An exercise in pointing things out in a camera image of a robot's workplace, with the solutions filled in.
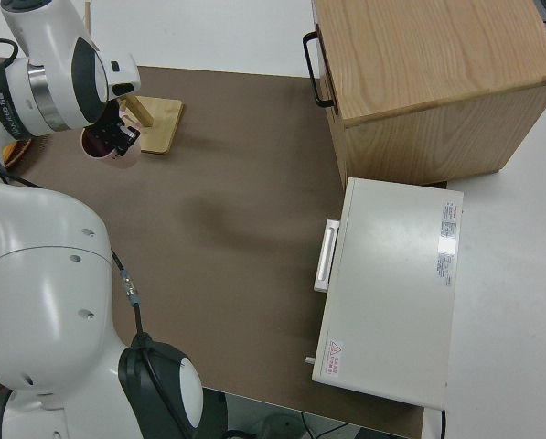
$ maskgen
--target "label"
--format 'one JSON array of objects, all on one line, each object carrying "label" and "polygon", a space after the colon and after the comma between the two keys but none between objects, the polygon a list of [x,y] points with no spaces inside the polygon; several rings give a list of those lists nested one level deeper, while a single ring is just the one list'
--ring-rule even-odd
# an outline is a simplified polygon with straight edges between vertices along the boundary
[{"label": "label", "polygon": [[341,362],[344,343],[342,341],[329,339],[326,346],[326,366],[324,373],[331,377],[339,375],[339,364]]},{"label": "label", "polygon": [[458,207],[450,201],[445,204],[441,214],[441,229],[437,248],[437,275],[446,286],[452,286],[454,283],[458,213]]}]

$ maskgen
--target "wooden drawer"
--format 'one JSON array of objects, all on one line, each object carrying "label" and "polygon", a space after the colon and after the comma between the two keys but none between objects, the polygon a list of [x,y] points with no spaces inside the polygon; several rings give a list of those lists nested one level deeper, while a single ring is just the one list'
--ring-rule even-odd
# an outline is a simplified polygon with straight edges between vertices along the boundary
[{"label": "wooden drawer", "polygon": [[344,186],[498,171],[546,107],[546,28],[530,0],[313,5]]}]

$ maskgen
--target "brown table surface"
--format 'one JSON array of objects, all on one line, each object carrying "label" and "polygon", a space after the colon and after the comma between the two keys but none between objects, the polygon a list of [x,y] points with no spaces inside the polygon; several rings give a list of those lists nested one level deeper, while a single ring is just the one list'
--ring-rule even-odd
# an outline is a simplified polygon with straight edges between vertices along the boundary
[{"label": "brown table surface", "polygon": [[[16,169],[106,223],[141,296],[145,329],[186,352],[204,386],[419,437],[423,409],[315,383],[325,295],[313,291],[327,218],[343,191],[308,79],[141,68],[142,96],[185,110],[168,155],[126,170],[54,134]],[[114,277],[124,343],[134,316]]]}]

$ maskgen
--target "wooden base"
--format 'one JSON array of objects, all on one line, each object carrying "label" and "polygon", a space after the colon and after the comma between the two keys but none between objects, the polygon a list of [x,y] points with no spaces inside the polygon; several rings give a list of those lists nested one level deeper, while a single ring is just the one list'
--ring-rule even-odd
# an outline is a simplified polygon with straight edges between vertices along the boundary
[{"label": "wooden base", "polygon": [[[141,104],[153,116],[153,126],[142,127],[139,142],[144,153],[166,154],[171,149],[179,118],[183,112],[183,102],[173,99],[149,98],[137,96]],[[126,114],[136,120],[126,108]]]}]

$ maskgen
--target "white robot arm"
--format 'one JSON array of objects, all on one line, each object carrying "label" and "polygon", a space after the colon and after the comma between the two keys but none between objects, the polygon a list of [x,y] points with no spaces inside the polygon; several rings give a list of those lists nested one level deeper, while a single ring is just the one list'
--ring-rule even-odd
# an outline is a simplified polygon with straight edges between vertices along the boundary
[{"label": "white robot arm", "polygon": [[[127,155],[138,133],[114,100],[140,86],[133,59],[98,52],[70,0],[1,8],[28,58],[0,63],[0,177],[6,145],[55,131],[87,127],[90,154]],[[140,325],[127,348],[111,299],[100,218],[73,198],[0,178],[0,384],[12,391],[0,395],[0,439],[193,436],[203,401],[192,363]]]}]

